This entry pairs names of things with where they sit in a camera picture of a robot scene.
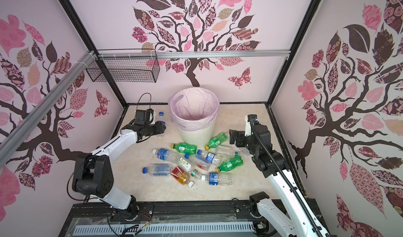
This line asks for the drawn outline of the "pepsi label bottle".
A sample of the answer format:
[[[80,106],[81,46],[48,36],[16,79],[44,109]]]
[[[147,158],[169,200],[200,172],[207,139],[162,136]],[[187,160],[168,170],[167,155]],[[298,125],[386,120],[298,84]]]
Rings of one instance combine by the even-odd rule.
[[[156,136],[157,137],[163,137],[164,132],[166,130],[166,124],[165,124],[165,121],[164,121],[164,113],[163,112],[158,113],[155,124],[158,125],[158,134]]]

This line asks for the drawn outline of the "clear bottle blue label white cap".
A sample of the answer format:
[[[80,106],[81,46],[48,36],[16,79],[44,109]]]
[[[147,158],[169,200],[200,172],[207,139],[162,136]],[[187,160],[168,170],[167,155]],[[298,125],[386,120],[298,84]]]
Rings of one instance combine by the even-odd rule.
[[[168,149],[160,148],[160,149],[153,149],[152,153],[160,160],[168,161],[171,163],[177,163],[181,155],[175,151],[171,151]]]

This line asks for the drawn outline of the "small bottle blue label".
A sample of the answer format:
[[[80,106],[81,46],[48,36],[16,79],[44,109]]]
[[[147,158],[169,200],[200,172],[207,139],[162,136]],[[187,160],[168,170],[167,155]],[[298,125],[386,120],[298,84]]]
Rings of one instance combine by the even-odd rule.
[[[198,150],[197,155],[215,166],[219,166],[222,162],[221,157],[208,151]]]

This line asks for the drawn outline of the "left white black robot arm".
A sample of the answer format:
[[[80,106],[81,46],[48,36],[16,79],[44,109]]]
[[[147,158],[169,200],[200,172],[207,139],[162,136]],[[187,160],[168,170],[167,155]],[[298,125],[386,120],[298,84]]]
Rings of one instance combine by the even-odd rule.
[[[120,134],[91,153],[77,157],[71,189],[109,204],[126,220],[134,220],[139,212],[136,198],[114,184],[112,163],[130,146],[161,135],[165,130],[165,123],[156,120],[153,109],[137,110],[135,118],[121,129]]]

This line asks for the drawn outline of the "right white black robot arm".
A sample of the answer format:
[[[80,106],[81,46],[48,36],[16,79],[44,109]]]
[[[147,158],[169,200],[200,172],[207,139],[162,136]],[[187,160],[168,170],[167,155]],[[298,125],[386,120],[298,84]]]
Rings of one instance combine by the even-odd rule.
[[[245,130],[230,130],[230,144],[246,148],[263,176],[269,180],[278,194],[283,208],[264,192],[249,199],[253,215],[265,218],[282,237],[328,237],[326,227],[309,207],[299,190],[288,163],[271,143],[271,133],[261,124],[257,115],[245,117]]]

